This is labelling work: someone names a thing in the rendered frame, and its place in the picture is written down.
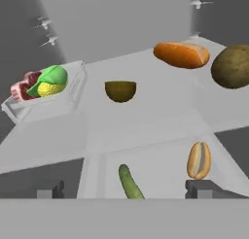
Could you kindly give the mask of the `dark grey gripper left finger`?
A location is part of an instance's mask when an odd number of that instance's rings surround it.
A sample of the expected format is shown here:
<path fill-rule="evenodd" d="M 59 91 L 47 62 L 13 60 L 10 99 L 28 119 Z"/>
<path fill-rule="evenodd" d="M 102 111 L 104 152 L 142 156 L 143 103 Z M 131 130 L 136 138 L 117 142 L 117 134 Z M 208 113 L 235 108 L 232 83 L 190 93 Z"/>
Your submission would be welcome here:
<path fill-rule="evenodd" d="M 63 198 L 64 182 L 62 180 L 42 181 L 40 183 L 29 184 L 22 188 L 8 191 L 8 198 L 35 198 L 35 199 L 53 199 Z"/>

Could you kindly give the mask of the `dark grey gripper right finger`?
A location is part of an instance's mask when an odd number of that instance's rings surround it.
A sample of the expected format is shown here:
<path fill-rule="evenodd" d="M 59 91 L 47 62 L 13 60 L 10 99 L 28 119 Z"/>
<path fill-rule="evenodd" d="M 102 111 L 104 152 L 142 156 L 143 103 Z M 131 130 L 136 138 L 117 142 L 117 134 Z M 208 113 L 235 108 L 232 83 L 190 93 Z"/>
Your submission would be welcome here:
<path fill-rule="evenodd" d="M 244 195 L 222 189 L 210 180 L 188 180 L 185 183 L 187 199 L 226 199 L 244 198 Z"/>

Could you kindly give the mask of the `clear tupperware container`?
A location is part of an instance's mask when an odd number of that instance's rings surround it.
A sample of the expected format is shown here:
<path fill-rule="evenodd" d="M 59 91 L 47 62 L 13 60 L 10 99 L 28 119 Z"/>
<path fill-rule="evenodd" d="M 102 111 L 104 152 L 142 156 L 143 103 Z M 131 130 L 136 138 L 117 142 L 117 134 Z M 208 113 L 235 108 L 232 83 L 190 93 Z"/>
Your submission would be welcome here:
<path fill-rule="evenodd" d="M 1 104 L 15 123 L 31 122 L 67 115 L 76 110 L 87 79 L 84 61 L 52 65 L 33 72 L 11 87 L 11 96 Z"/>

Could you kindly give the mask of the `white fridge shelf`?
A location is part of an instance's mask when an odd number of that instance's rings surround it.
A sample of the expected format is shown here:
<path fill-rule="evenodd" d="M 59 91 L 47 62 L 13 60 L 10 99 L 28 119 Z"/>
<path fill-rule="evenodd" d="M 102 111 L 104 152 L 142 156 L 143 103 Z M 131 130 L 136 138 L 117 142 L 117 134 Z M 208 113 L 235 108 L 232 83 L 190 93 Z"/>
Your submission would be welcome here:
<path fill-rule="evenodd" d="M 0 173 L 249 126 L 249 86 L 223 88 L 209 66 L 175 68 L 145 50 L 85 70 L 75 111 L 15 125 L 0 144 Z M 136 82 L 135 95 L 112 101 L 110 81 Z"/>

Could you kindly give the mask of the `white shelf peg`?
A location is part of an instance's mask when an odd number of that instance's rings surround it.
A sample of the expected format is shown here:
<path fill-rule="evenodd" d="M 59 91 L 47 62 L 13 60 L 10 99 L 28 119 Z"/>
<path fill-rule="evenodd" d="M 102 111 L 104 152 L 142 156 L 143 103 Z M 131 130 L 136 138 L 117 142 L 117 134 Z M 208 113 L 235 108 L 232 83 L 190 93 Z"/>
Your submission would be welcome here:
<path fill-rule="evenodd" d="M 197 10 L 201 8 L 202 5 L 211 4 L 211 1 L 193 0 L 191 2 L 192 6 L 195 6 Z"/>
<path fill-rule="evenodd" d="M 37 23 L 34 25 L 34 28 L 43 27 L 45 30 L 47 30 L 51 23 L 52 21 L 49 18 L 38 17 Z"/>
<path fill-rule="evenodd" d="M 41 47 L 43 47 L 43 46 L 45 46 L 47 44 L 51 44 L 52 46 L 54 46 L 57 39 L 58 39 L 57 36 L 51 35 L 51 36 L 48 37 L 48 41 L 45 42 L 44 44 L 42 44 Z"/>

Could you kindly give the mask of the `hot dog bun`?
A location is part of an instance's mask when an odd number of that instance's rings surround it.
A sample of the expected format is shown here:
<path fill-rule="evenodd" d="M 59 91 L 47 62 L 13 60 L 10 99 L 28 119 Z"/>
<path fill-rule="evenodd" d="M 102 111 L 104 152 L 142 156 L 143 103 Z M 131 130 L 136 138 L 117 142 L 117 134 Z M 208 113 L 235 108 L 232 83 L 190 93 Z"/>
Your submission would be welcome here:
<path fill-rule="evenodd" d="M 189 154 L 187 163 L 187 173 L 190 178 L 202 180 L 205 178 L 211 167 L 211 153 L 209 147 L 204 142 L 196 142 Z"/>

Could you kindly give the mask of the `green cucumber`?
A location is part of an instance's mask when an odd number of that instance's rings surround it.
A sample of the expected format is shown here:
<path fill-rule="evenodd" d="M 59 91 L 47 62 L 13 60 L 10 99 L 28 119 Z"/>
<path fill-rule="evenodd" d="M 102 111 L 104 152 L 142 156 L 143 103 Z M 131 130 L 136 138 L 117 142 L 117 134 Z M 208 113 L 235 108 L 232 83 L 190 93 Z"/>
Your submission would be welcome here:
<path fill-rule="evenodd" d="M 139 186 L 133 180 L 129 168 L 126 164 L 119 167 L 119 178 L 128 199 L 144 199 L 144 195 Z"/>

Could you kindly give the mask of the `raw red steak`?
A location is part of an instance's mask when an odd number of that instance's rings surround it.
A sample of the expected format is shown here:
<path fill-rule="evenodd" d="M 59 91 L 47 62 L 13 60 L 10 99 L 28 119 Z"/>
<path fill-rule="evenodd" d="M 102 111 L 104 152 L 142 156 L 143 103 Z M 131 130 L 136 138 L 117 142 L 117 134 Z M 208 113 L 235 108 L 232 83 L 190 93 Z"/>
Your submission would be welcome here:
<path fill-rule="evenodd" d="M 41 72 L 28 72 L 24 75 L 23 80 L 11 86 L 11 94 L 17 102 L 36 99 L 38 95 L 31 96 L 27 91 L 37 83 Z"/>

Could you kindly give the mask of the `corn cob with green husk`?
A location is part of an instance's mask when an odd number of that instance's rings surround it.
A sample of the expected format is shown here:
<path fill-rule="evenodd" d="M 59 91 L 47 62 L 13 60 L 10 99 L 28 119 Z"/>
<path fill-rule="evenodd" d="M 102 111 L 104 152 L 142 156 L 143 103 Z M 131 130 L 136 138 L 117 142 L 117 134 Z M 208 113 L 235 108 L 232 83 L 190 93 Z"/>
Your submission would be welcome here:
<path fill-rule="evenodd" d="M 68 82 L 67 71 L 60 65 L 52 65 L 42 71 L 37 83 L 27 93 L 31 96 L 46 97 L 62 92 Z"/>

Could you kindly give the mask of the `olive green half fruit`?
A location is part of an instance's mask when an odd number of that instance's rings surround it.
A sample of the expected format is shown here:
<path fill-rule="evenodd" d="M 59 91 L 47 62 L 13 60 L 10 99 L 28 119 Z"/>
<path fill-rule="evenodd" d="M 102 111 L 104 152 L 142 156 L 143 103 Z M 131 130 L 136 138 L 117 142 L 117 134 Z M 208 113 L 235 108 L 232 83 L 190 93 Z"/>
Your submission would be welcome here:
<path fill-rule="evenodd" d="M 105 92 L 114 102 L 124 103 L 133 98 L 136 92 L 136 82 L 110 81 L 105 83 Z"/>

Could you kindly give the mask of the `brown potato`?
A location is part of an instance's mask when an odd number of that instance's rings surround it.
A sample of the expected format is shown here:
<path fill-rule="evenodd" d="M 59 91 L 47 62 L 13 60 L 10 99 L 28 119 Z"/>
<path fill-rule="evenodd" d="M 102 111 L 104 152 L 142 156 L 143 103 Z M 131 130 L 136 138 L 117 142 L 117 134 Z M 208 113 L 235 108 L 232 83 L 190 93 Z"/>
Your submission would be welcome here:
<path fill-rule="evenodd" d="M 211 76 L 215 83 L 225 88 L 249 85 L 249 45 L 237 44 L 223 49 L 212 63 Z"/>

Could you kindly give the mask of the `orange bread loaf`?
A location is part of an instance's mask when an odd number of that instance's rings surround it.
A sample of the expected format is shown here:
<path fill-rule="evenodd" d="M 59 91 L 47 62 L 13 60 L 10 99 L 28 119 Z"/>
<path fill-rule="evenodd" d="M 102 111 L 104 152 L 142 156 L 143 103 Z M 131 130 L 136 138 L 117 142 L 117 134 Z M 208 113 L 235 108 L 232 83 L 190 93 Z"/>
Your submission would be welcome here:
<path fill-rule="evenodd" d="M 210 52 L 206 47 L 192 43 L 157 43 L 153 54 L 171 66 L 185 69 L 200 68 L 210 58 Z"/>

